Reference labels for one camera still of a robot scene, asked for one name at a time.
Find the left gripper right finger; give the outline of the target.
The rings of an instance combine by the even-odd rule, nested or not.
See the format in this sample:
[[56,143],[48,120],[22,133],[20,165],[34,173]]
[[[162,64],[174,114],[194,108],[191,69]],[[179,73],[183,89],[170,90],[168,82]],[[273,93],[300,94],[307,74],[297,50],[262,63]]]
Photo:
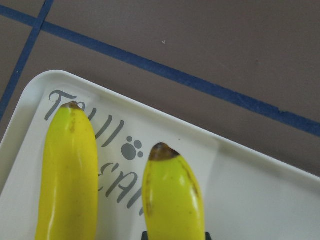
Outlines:
[[206,240],[212,240],[211,235],[210,235],[209,232],[206,232],[206,233],[205,233],[205,239],[206,239]]

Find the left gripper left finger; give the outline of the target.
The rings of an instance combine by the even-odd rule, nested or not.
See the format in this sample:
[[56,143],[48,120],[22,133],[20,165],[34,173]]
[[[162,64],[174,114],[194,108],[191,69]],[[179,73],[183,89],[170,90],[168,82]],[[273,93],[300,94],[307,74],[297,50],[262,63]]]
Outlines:
[[143,232],[142,232],[141,240],[149,240],[148,232],[147,232],[147,231],[143,231]]

